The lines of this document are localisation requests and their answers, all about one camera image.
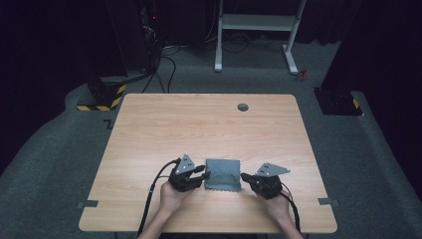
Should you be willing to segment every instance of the yellow and black tape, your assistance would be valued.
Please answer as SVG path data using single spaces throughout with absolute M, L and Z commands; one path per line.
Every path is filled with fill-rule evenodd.
M 91 112 L 91 111 L 101 111 L 101 112 L 107 112 L 107 111 L 114 111 L 118 104 L 121 101 L 121 97 L 123 96 L 123 92 L 126 89 L 126 85 L 123 85 L 119 87 L 116 91 L 116 94 L 111 97 L 110 104 L 108 105 L 77 105 L 78 110 L 82 112 Z
M 356 109 L 359 109 L 359 102 L 356 99 L 353 99 L 353 104 Z

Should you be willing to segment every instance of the fabric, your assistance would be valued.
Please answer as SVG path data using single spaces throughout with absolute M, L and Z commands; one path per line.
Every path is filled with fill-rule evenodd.
M 206 170 L 210 177 L 205 180 L 205 189 L 220 191 L 240 191 L 240 161 L 235 159 L 206 160 Z

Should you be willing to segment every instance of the metal bracket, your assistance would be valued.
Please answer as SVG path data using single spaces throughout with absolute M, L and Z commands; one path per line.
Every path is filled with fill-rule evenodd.
M 77 205 L 78 209 L 83 209 L 85 207 L 97 207 L 99 202 L 96 200 L 87 200 L 85 202 L 79 202 Z
M 290 170 L 285 167 L 280 167 L 268 162 L 265 162 L 255 173 L 255 175 L 263 177 L 272 177 L 280 174 L 288 173 Z
M 337 207 L 340 204 L 338 203 L 338 200 L 332 200 L 331 198 L 319 198 L 318 199 L 319 205 L 331 205 L 331 207 Z
M 176 168 L 176 174 L 181 174 L 183 172 L 192 171 L 196 168 L 195 163 L 190 159 L 189 155 L 185 153 L 180 161 L 179 165 Z

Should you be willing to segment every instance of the cable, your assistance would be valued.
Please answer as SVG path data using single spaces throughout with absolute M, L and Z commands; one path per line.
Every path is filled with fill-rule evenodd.
M 152 193 L 154 192 L 154 188 L 155 188 L 155 183 L 157 182 L 158 178 L 160 178 L 162 171 L 164 171 L 164 169 L 172 164 L 172 163 L 177 163 L 177 161 L 180 160 L 180 158 L 171 160 L 169 162 L 167 162 L 162 168 L 161 170 L 159 170 L 159 172 L 157 173 L 157 175 L 155 176 L 154 181 L 152 182 L 151 186 L 149 187 L 149 193 L 148 193 L 148 197 L 146 198 L 146 202 L 145 202 L 145 209 L 143 210 L 143 216 L 142 216 L 142 220 L 140 222 L 139 225 L 139 229 L 137 230 L 137 234 L 136 237 L 138 237 L 140 235 L 140 233 L 142 233 L 143 227 L 145 226 L 145 220 L 146 220 L 146 216 L 148 215 L 148 210 L 149 210 L 149 204 L 151 203 L 151 198 L 152 198 Z
M 173 64 L 173 72 L 171 73 L 170 79 L 168 80 L 168 83 L 167 83 L 167 93 L 169 94 L 170 93 L 171 80 L 173 80 L 174 72 L 176 72 L 176 63 L 168 57 L 161 57 L 161 58 L 167 59 L 168 61 L 170 61 Z
M 269 43 L 254 43 L 252 41 L 249 42 L 249 45 L 252 47 L 273 47 L 273 46 L 278 46 L 278 45 L 282 45 L 284 43 L 284 41 L 270 41 Z
M 301 232 L 301 218 L 299 217 L 299 212 L 298 212 L 298 207 L 296 206 L 294 200 L 293 200 L 293 195 L 291 194 L 289 188 L 282 182 L 282 185 L 286 187 L 286 189 L 288 189 L 290 197 L 286 196 L 283 192 L 280 192 L 280 195 L 282 195 L 283 197 L 285 197 L 286 199 L 288 199 L 288 201 L 291 203 L 292 205 L 292 209 L 293 209 L 293 213 L 295 215 L 295 225 L 296 225 L 296 229 L 298 229 L 299 232 Z
M 161 86 L 162 92 L 165 93 L 164 85 L 162 84 L 161 77 L 159 76 L 158 72 L 155 74 L 158 78 L 159 85 Z
M 232 38 L 230 36 L 227 36 L 226 34 L 226 38 L 229 40 L 230 43 L 234 44 L 234 45 L 243 45 L 245 44 L 245 46 L 238 50 L 238 51 L 232 51 L 232 50 L 228 50 L 227 48 L 224 48 L 223 46 L 221 47 L 224 51 L 229 52 L 229 53 L 241 53 L 243 51 L 245 51 L 248 46 L 249 46 L 249 41 L 245 36 L 242 37 L 238 37 L 238 38 Z
M 177 47 L 177 50 L 175 52 L 170 53 L 170 54 L 161 54 L 161 56 L 171 56 L 171 55 L 174 55 L 174 54 L 178 53 L 180 51 L 180 49 L 182 48 L 180 45 L 177 45 L 177 46 L 167 46 L 167 47 L 164 47 L 163 50 L 164 49 L 175 48 L 175 47 Z
M 155 76 L 156 72 L 154 74 L 151 74 L 151 77 L 149 78 L 148 82 L 146 83 L 145 87 L 143 88 L 143 90 L 141 91 L 141 93 L 144 93 L 146 88 L 148 88 L 149 83 L 151 83 L 152 78 Z
M 236 11 L 237 11 L 237 6 L 239 5 L 239 0 L 237 0 L 236 1 L 236 6 L 235 6 L 235 9 L 233 10 L 233 14 L 235 14 L 236 13 Z
M 205 43 L 212 42 L 212 41 L 214 41 L 214 40 L 215 40 L 215 39 L 217 39 L 217 38 L 218 38 L 218 36 L 216 35 L 216 36 L 214 36 L 214 37 L 212 37 L 212 38 L 210 38 L 210 39 L 206 40 L 206 41 L 205 41 Z
M 212 29 L 214 28 L 214 22 L 215 22 L 215 13 L 217 12 L 217 0 L 214 1 L 214 16 L 212 17 L 212 24 L 211 24 L 211 29 L 210 32 L 208 33 L 208 35 L 205 37 L 205 42 L 207 41 L 207 39 L 210 37 Z

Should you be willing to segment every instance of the table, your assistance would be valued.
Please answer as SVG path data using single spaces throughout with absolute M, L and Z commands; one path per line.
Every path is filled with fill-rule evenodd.
M 245 112 L 238 104 L 247 104 Z M 336 222 L 296 99 L 290 95 L 128 94 L 124 97 L 80 221 L 84 231 L 137 231 L 150 184 L 168 161 L 189 153 L 239 159 L 254 173 L 264 162 L 289 168 L 280 176 L 291 190 L 303 233 L 331 233 Z M 163 172 L 168 175 L 172 166 Z M 147 223 L 159 204 L 157 182 Z M 251 190 L 197 188 L 165 232 L 278 233 Z

